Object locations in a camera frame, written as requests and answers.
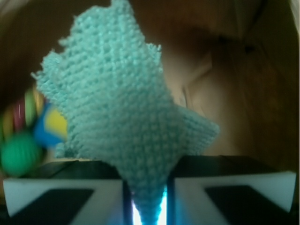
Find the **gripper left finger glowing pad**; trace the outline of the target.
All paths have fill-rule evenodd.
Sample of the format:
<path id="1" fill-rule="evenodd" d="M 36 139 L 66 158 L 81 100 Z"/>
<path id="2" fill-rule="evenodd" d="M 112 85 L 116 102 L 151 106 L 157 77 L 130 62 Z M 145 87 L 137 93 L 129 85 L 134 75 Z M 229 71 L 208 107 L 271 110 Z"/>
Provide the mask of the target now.
<path id="1" fill-rule="evenodd" d="M 3 182 L 9 225 L 131 225 L 129 189 L 102 161 L 61 161 Z"/>

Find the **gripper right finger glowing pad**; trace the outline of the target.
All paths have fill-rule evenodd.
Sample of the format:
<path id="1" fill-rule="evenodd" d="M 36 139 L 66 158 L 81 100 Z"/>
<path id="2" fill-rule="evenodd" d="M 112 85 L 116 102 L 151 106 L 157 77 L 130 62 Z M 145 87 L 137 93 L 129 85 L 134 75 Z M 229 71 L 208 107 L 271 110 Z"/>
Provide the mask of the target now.
<path id="1" fill-rule="evenodd" d="M 296 174 L 242 156 L 184 156 L 167 183 L 169 225 L 292 225 Z"/>

